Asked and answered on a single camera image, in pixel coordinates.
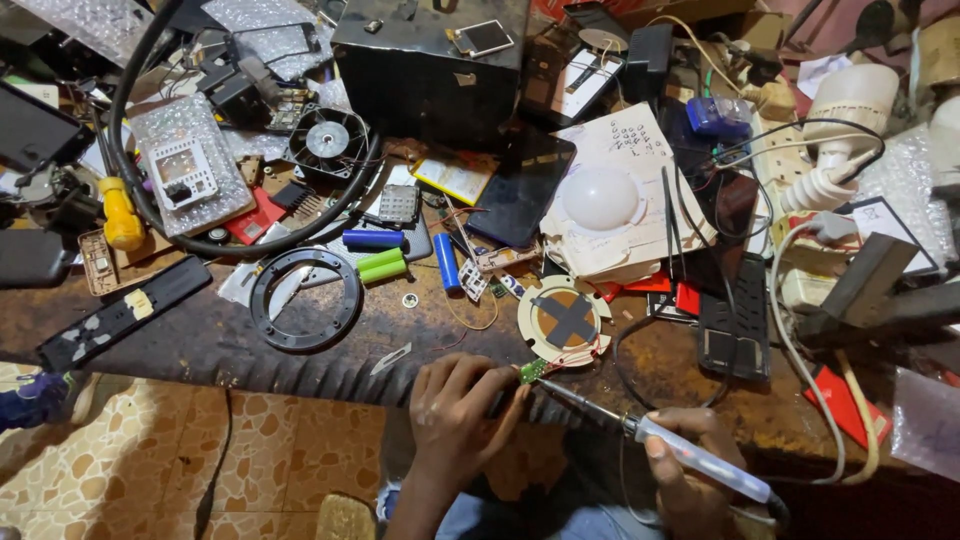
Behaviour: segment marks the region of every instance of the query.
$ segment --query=screwdriver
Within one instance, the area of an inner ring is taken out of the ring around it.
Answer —
[[[622,426],[624,435],[633,438],[636,442],[643,443],[650,435],[659,437],[672,449],[674,457],[683,465],[700,471],[758,503],[767,503],[770,500],[770,486],[766,482],[734,467],[646,416],[616,414],[555,382],[543,379],[537,379],[537,381],[547,390],[563,396],[583,409],[592,410],[614,420]]]
[[[104,224],[104,236],[107,244],[120,251],[133,251],[143,245],[146,233],[143,224],[133,209],[133,202],[123,180],[117,178],[116,168],[110,159],[107,148],[107,137],[104,135],[100,123],[100,115],[93,109],[93,129],[97,132],[97,144],[100,145],[100,154],[104,159],[104,168],[107,175],[97,182],[100,193],[104,196],[104,215],[107,223]]]

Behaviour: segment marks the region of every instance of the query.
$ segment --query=plug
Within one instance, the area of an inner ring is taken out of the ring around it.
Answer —
[[[834,244],[844,236],[859,232],[855,221],[828,211],[819,212],[809,223],[810,229],[817,233],[817,241],[824,245]]]

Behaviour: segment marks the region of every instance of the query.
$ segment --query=green battery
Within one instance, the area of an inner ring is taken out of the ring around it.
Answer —
[[[363,275],[364,272],[373,270],[373,268],[377,266],[383,266],[384,264],[397,262],[398,260],[403,261],[403,252],[400,251],[400,248],[394,248],[383,253],[361,258],[357,261],[357,270]]]
[[[374,257],[380,257],[381,255],[386,255],[390,252],[381,253],[379,255],[374,255]],[[357,261],[357,268],[360,268],[360,261]],[[378,282],[385,278],[390,278],[398,274],[403,274],[407,271],[407,261],[403,260],[403,257],[400,260],[395,260],[393,262],[388,262],[386,264],[381,264],[379,266],[367,267],[366,269],[360,270],[360,281],[364,284]]]

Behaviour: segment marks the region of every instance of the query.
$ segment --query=tiled floor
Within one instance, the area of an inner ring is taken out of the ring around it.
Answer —
[[[0,391],[34,368],[0,362]],[[373,502],[384,409],[232,392],[233,435],[206,538],[313,540],[324,496]],[[0,434],[0,524],[25,540],[181,540],[227,433],[222,388],[104,376],[86,425]],[[488,467],[498,495],[550,485],[561,430],[521,425]]]

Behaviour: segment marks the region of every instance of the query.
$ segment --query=yellow screwdriver handle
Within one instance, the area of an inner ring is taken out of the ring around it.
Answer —
[[[143,244],[146,234],[143,224],[133,210],[133,202],[127,194],[123,181],[109,176],[97,183],[104,195],[104,214],[107,223],[104,235],[107,244],[120,251],[133,251]]]

